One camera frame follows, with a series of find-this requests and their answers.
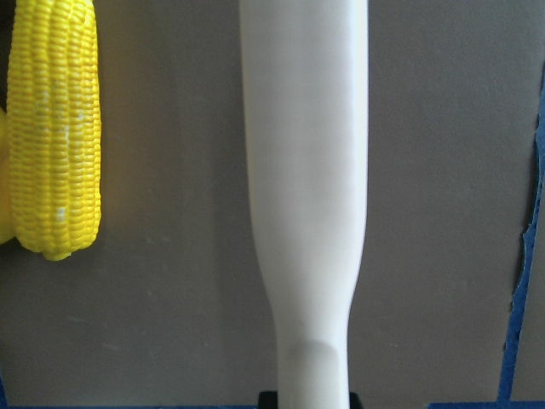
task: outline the white handle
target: white handle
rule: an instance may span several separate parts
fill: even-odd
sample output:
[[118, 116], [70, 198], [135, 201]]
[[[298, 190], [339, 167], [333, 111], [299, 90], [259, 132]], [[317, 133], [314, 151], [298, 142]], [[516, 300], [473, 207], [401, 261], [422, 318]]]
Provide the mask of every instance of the white handle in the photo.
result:
[[241, 0], [250, 208], [279, 409], [348, 409], [364, 240], [367, 1]]

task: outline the black object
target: black object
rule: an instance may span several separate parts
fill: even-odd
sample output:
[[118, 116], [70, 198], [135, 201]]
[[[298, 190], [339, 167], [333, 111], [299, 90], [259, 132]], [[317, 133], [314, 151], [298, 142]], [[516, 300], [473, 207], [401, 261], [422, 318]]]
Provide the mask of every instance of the black object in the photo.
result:
[[[257, 409], [278, 409], [278, 394], [275, 391], [259, 393]], [[358, 394], [350, 392], [350, 409], [364, 409]]]

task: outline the yellow plastic toy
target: yellow plastic toy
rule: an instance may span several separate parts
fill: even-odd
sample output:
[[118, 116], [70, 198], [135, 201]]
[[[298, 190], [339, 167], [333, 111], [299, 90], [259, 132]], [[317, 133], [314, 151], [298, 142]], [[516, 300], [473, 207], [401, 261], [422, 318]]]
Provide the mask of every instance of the yellow plastic toy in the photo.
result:
[[0, 114], [0, 243], [61, 260], [100, 223], [100, 101], [92, 0], [18, 0]]

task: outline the white plastic object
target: white plastic object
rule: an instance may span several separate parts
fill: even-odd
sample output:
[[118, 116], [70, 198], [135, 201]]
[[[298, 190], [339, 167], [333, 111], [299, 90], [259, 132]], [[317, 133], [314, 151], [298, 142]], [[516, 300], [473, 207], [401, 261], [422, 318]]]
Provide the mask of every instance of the white plastic object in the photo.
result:
[[348, 409], [364, 242], [367, 1], [241, 0], [250, 208], [279, 409]]

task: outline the torn blue tape edge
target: torn blue tape edge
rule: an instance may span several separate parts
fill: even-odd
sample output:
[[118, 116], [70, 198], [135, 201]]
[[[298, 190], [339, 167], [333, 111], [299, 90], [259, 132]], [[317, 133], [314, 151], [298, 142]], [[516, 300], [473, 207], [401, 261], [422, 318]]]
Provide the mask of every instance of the torn blue tape edge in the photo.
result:
[[432, 403], [428, 409], [545, 409], [545, 400], [540, 401], [511, 401], [513, 391], [514, 372], [519, 353], [520, 334], [525, 317], [528, 284], [530, 283], [531, 264], [536, 243], [537, 222], [542, 200], [543, 178], [545, 170], [545, 70], [542, 77], [542, 92], [539, 104], [538, 125], [536, 130], [536, 161], [537, 184], [534, 199], [534, 210], [531, 222], [522, 235], [524, 241], [524, 261], [519, 283], [513, 294], [511, 315], [509, 317], [508, 332], [505, 338], [503, 352], [502, 373], [497, 392], [496, 402], [463, 402], [463, 403]]

